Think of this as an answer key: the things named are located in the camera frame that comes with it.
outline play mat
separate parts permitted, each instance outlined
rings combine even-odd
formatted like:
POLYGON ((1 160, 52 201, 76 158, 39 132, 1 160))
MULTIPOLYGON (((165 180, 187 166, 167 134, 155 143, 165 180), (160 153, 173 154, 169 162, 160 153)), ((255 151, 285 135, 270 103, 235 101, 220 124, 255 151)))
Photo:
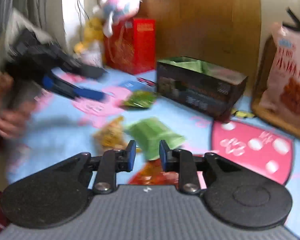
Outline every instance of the play mat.
MULTIPOLYGON (((166 98, 159 98, 149 110, 122 110, 118 102, 143 84, 135 76, 117 70, 108 69, 108 75, 99 82, 61 72, 58 74, 78 86, 106 92, 107 100, 104 103, 86 99, 70 101, 47 92, 37 98, 37 111, 25 136, 10 145, 7 171, 10 183, 80 152, 99 155, 92 135, 119 114, 124 116, 125 125, 156 116, 173 131, 186 137, 183 148, 193 154, 203 155, 213 150, 285 184, 293 198, 286 226, 300 237, 300 140, 254 117, 250 113, 249 98, 241 98, 231 122, 221 124, 166 98)), ((139 77, 155 82, 155 72, 139 77)), ((128 183, 144 165, 143 155, 137 155, 133 172, 119 173, 117 183, 128 183)), ((202 176, 200 181, 205 187, 202 176)))

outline cardboard box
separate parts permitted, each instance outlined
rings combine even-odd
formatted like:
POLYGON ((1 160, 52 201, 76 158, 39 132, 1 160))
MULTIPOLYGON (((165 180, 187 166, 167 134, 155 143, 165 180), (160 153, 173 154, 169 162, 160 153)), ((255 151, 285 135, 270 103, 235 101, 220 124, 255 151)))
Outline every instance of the cardboard box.
POLYGON ((157 62, 157 91, 164 97, 226 122, 248 77, 202 60, 174 57, 157 62))
POLYGON ((132 18, 113 26, 105 37, 106 64, 130 74, 155 68, 155 20, 132 18))

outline metal screw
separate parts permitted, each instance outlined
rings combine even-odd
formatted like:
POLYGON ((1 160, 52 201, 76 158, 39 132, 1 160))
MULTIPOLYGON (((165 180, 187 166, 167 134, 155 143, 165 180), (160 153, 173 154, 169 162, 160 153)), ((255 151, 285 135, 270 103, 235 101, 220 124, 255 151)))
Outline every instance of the metal screw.
POLYGON ((99 190, 99 191, 107 191, 110 189, 111 186, 109 183, 99 182, 94 187, 96 190, 99 190))
POLYGON ((194 193, 199 189, 199 187, 195 184, 187 183, 183 186, 183 189, 185 192, 194 193))

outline gray textured panel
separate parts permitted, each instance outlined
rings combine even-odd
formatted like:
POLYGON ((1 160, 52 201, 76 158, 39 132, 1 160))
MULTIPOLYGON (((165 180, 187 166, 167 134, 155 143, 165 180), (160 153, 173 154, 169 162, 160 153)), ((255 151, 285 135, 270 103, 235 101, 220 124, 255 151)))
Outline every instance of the gray textured panel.
POLYGON ((93 198, 75 220, 46 230, 10 225, 0 240, 297 240, 284 227, 250 232, 215 219, 195 196, 174 186, 122 185, 93 198))

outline hand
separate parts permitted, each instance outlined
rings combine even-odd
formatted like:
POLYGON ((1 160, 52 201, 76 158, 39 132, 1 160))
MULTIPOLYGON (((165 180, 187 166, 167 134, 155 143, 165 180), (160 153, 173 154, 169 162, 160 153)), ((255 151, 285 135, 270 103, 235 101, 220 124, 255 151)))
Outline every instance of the hand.
MULTIPOLYGON (((7 92, 12 88, 13 79, 7 74, 0 76, 0 107, 7 92)), ((26 127, 31 113, 35 110, 35 102, 22 103, 18 109, 0 112, 0 135, 4 138, 19 136, 26 127)))

